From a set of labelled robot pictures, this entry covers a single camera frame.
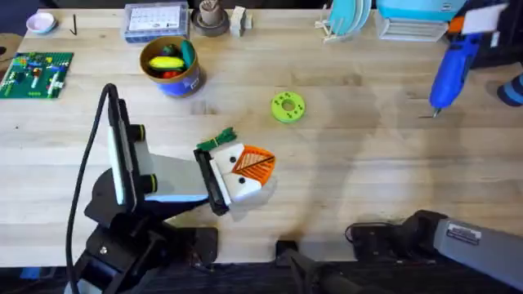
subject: green ring toy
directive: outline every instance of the green ring toy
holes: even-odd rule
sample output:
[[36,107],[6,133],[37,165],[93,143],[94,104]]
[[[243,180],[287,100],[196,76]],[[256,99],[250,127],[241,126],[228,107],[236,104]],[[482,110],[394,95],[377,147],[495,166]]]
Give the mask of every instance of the green ring toy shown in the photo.
[[270,101],[272,115],[282,123],[294,123],[305,113],[305,101],[292,91],[283,91]]

